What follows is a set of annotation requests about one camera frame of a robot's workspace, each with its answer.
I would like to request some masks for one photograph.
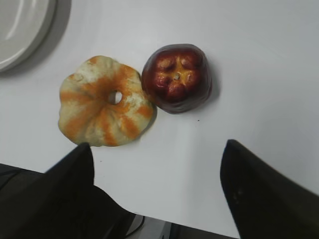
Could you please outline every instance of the artificial apple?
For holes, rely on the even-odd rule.
[[[191,44],[160,48],[144,66],[142,88],[155,105],[171,114],[199,106],[212,88],[204,52]]]

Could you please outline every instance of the orange and white gourd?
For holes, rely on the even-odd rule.
[[[109,100],[114,92],[122,93],[117,104]],[[148,126],[154,111],[138,72],[105,56],[87,60],[67,77],[60,100],[61,132],[76,144],[91,146],[131,142]]]

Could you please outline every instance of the plate rim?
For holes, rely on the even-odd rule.
[[[38,1],[39,4],[42,4],[45,8],[44,18],[41,20],[42,24],[37,30],[37,33],[34,35],[33,39],[26,44],[25,49],[21,51],[20,54],[12,57],[9,61],[4,63],[0,62],[0,73],[7,71],[14,66],[20,64],[26,58],[28,58],[42,43],[45,36],[47,35],[51,23],[53,20],[53,16],[56,10],[57,1],[56,0],[41,0]]]

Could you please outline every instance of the white table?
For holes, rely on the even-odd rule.
[[[57,127],[58,92],[86,59],[141,71],[159,47],[193,43],[215,66],[219,98],[182,115],[159,110],[137,142],[92,148],[95,183],[132,212],[237,237],[219,180],[227,139],[319,193],[318,9],[317,0],[74,0],[56,47],[61,19],[24,66],[0,76],[0,162],[44,172],[75,147]]]

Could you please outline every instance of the fake fruit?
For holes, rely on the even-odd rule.
[[[209,98],[212,88],[204,52],[191,44],[160,48],[144,66],[142,88],[155,105],[168,113],[198,107]]]

